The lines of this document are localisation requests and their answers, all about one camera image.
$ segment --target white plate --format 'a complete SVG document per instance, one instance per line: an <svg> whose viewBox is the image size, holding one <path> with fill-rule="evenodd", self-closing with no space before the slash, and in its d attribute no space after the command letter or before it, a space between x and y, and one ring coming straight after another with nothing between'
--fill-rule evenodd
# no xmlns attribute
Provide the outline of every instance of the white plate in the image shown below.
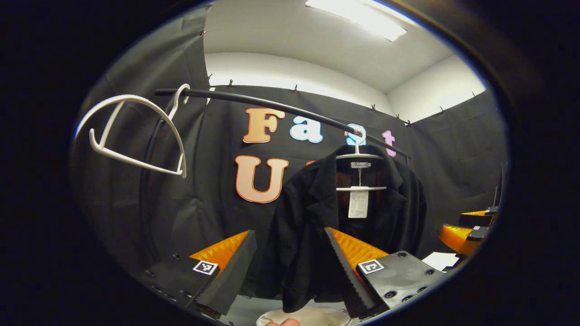
<svg viewBox="0 0 580 326"><path fill-rule="evenodd" d="M347 326L350 323L349 314L345 311L306 306L293 313L285 313L282 309L268 311L256 320L256 326L265 326L272 321L282 324L288 318L298 320L300 326Z"/></svg>

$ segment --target black jacket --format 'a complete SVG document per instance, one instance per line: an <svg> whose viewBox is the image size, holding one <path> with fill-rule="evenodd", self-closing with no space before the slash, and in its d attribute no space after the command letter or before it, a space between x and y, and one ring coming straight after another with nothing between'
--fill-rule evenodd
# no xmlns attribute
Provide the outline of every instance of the black jacket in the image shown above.
<svg viewBox="0 0 580 326"><path fill-rule="evenodd" d="M361 153L383 160L350 158L354 147L344 145L331 155L295 174L282 188L269 232L257 296L275 298L282 292L284 311L302 308L310 299L340 301L331 254L324 241L326 226L340 230L386 252L415 254L426 213L423 185L404 164L393 161L384 148L360 146ZM349 219L348 192L339 187L358 185L358 169L351 162L370 162L361 169L363 186L386 186L369 193L368 216Z"/></svg>

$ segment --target white wall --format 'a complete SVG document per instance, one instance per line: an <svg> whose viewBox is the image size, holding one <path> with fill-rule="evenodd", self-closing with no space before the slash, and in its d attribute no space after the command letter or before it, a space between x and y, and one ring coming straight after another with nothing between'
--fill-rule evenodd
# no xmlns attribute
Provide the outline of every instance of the white wall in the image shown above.
<svg viewBox="0 0 580 326"><path fill-rule="evenodd" d="M206 53L211 85L267 86L294 89L345 100L394 115L382 92L347 75L315 64L259 53Z"/></svg>
<svg viewBox="0 0 580 326"><path fill-rule="evenodd" d="M411 122L469 100L485 86L458 56L431 66L387 94L392 114Z"/></svg>

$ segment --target white ceiling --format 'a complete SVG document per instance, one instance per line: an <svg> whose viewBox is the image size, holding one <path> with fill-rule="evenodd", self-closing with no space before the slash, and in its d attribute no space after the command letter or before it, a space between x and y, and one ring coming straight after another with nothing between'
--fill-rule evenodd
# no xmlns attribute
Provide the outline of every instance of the white ceiling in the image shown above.
<svg viewBox="0 0 580 326"><path fill-rule="evenodd" d="M205 52L250 52L302 60L351 76L385 94L452 55L428 31L392 16L407 33L389 42L305 3L217 0L205 24Z"/></svg>

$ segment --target finger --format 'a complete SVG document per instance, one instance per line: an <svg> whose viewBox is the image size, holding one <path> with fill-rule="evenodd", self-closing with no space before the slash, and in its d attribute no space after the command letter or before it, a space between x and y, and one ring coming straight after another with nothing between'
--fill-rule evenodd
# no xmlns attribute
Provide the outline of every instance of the finger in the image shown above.
<svg viewBox="0 0 580 326"><path fill-rule="evenodd" d="M280 326L300 326L300 322L296 319L288 318Z"/></svg>

